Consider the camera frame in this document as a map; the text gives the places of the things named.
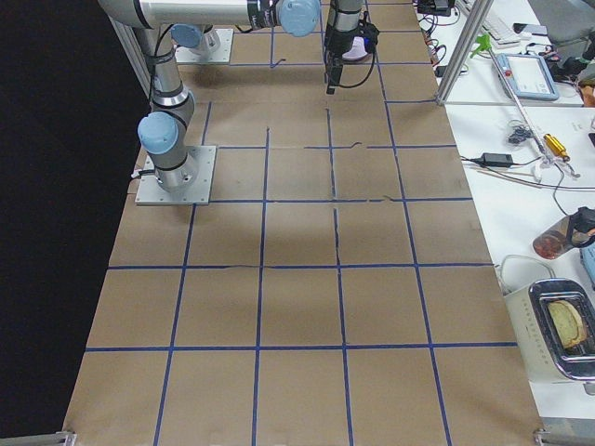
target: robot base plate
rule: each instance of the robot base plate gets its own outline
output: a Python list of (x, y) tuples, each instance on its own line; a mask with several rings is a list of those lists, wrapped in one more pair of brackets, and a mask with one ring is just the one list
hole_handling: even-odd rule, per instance
[(192, 53), (188, 48), (181, 46), (176, 50), (176, 62), (178, 65), (224, 65), (230, 63), (233, 30), (226, 28), (216, 29), (214, 31), (217, 33), (221, 42), (219, 48), (201, 57), (196, 53)]
[[(145, 175), (140, 179), (136, 203), (138, 205), (208, 204), (215, 170), (216, 146), (189, 147), (188, 154), (198, 165), (198, 174), (192, 184), (183, 190), (168, 192), (163, 190), (157, 178)], [(153, 170), (151, 158), (147, 156), (144, 168)]]

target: white table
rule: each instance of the white table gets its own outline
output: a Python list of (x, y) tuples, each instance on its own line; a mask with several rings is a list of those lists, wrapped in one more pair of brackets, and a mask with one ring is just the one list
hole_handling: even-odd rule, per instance
[[(510, 133), (509, 121), (520, 118), (515, 107), (446, 105), (446, 110), (462, 156), (477, 158), (485, 151), (511, 153), (515, 163), (525, 163), (538, 154), (533, 142), (525, 142), (517, 150), (512, 150), (506, 142)], [(563, 186), (595, 186), (595, 147), (588, 139), (588, 133), (595, 131), (590, 128), (595, 109), (529, 107), (527, 111), (539, 130), (556, 136), (566, 146), (571, 164), (582, 175), (576, 181), (565, 179)], [(520, 171), (530, 173), (531, 169), (522, 167)], [(552, 190), (519, 185), (471, 167), (466, 167), (465, 173), (494, 263), (500, 263), (509, 254), (540, 258), (533, 251), (532, 240), (563, 216), (553, 202)], [(532, 180), (531, 177), (520, 178)], [(544, 170), (543, 183), (555, 185), (559, 179), (557, 169)], [(593, 191), (560, 190), (557, 196), (569, 213), (575, 212), (579, 206), (595, 207)], [(558, 277), (580, 283), (595, 305), (595, 293), (579, 263), (578, 250), (546, 262), (555, 269)], [(538, 277), (525, 279), (528, 284)], [(531, 388), (542, 417), (595, 417), (595, 397), (588, 396), (580, 383), (532, 383)]]
[[(533, 9), (529, 6), (526, 0), (494, 0), (492, 10), (510, 27), (512, 23), (533, 23), (538, 24), (539, 21)], [(450, 18), (438, 18), (440, 24), (452, 23), (456, 20), (452, 15)], [(432, 37), (438, 39), (441, 45), (446, 45), (446, 55), (441, 61), (441, 65), (448, 64), (452, 52), (456, 46), (459, 35), (463, 30), (463, 26), (467, 20), (467, 16), (461, 13), (460, 20), (450, 26), (439, 26), (433, 32)], [(424, 28), (428, 28), (427, 24), (421, 23)], [(517, 46), (508, 48), (494, 47), (496, 53), (504, 52), (509, 54), (519, 54), (525, 52), (525, 47), (530, 43), (549, 45), (549, 39), (542, 36), (533, 36), (531, 40), (521, 41)], [(543, 46), (534, 46), (533, 50), (539, 52), (543, 50)], [(476, 56), (473, 59), (468, 59), (467, 74), (459, 76), (453, 90), (446, 101), (449, 104), (491, 104), (491, 105), (509, 105), (512, 100), (506, 96), (500, 81), (497, 78), (496, 69), (490, 59), (484, 59)], [(528, 100), (523, 99), (522, 102), (526, 105), (534, 106), (568, 106), (568, 107), (582, 107), (583, 102), (578, 93), (570, 86), (556, 83), (560, 92), (560, 98), (551, 102), (543, 100)]]

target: white wire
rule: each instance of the white wire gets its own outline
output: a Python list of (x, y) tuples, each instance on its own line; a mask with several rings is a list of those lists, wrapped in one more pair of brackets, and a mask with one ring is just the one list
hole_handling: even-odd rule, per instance
[(554, 271), (554, 269), (550, 265), (548, 265), (546, 262), (543, 262), (537, 258), (533, 258), (533, 257), (529, 257), (529, 256), (520, 256), (518, 254), (509, 254), (502, 259), (502, 262), (500, 263), (500, 265), (496, 265), (496, 276), (498, 278), (498, 281), (500, 282), (500, 287), (502, 288), (502, 292), (504, 293), (504, 295), (507, 295), (509, 293), (512, 293), (513, 291), (516, 291), (516, 289), (514, 289), (513, 287), (508, 285), (504, 279), (504, 267), (506, 266), (506, 262), (512, 258), (516, 258), (517, 260), (527, 260), (527, 261), (534, 262), (534, 263), (544, 267), (548, 271), (549, 277), (551, 279), (556, 277), (556, 271)]

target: bread slice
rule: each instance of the bread slice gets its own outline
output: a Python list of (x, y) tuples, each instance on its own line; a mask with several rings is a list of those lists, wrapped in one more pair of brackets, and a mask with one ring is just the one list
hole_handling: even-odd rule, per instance
[(548, 310), (564, 348), (575, 347), (587, 339), (583, 318), (570, 302), (557, 300), (548, 304)]

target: metal pole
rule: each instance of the metal pole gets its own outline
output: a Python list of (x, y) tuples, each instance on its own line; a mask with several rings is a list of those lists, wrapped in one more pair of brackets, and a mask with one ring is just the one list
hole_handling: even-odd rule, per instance
[(74, 446), (75, 442), (76, 434), (72, 432), (58, 432), (49, 435), (0, 439), (0, 446)]
[(139, 42), (137, 42), (137, 38), (135, 37), (132, 28), (120, 23), (119, 21), (115, 21), (112, 18), (110, 18), (110, 22), (112, 23), (115, 33), (120, 39), (120, 43), (122, 44), (122, 47), (128, 56), (128, 60), (130, 60), (130, 65), (132, 65), (134, 73), (139, 79), (140, 86), (142, 86), (142, 89), (148, 98), (150, 75), (149, 70), (147, 70), (147, 62), (142, 55), (142, 51), (140, 50)]
[(497, 62), (496, 53), (494, 53), (494, 50), (492, 48), (488, 48), (488, 52), (490, 53), (490, 57), (492, 58), (492, 62), (496, 66), (496, 69), (498, 71), (498, 75), (502, 79), (502, 84), (504, 85), (504, 88), (506, 89), (506, 91), (508, 92), (509, 96), (512, 98), (512, 100), (516, 104), (517, 109), (519, 109), (519, 112), (521, 112), (522, 118), (524, 119), (524, 121), (527, 123), (527, 125), (531, 129), (531, 133), (533, 134), (533, 140), (535, 141), (535, 144), (537, 145), (537, 148), (539, 149), (539, 151), (541, 152), (541, 154), (545, 155), (548, 159), (550, 159), (549, 154), (546, 151), (546, 147), (543, 145), (543, 142), (541, 142), (541, 138), (538, 136), (537, 129), (536, 129), (535, 125), (533, 124), (533, 121), (531, 121), (531, 118), (529, 117), (529, 114), (527, 113), (527, 110), (521, 104), (521, 100), (519, 99), (519, 97), (516, 95), (516, 93), (514, 92), (514, 90), (512, 89), (512, 87), (509, 84), (509, 80), (507, 78), (506, 73), (504, 72), (504, 70), (502, 70), (502, 67)]
[(467, 55), (471, 50), (471, 46), (473, 45), (473, 42), (475, 42), (475, 38), (479, 34), (483, 21), (485, 20), (490, 7), (492, 7), (493, 2), (494, 0), (475, 0), (475, 4), (467, 17), (467, 22), (463, 27), (463, 31), (456, 42), (455, 49), (453, 50), (453, 57), (450, 59), (450, 62), (448, 62), (443, 79), (438, 87), (438, 92), (436, 93), (436, 102), (438, 102), (438, 104), (443, 105), (448, 99), (453, 86), (455, 86), (456, 79), (461, 73), (461, 68), (463, 68), (465, 60), (467, 60)]

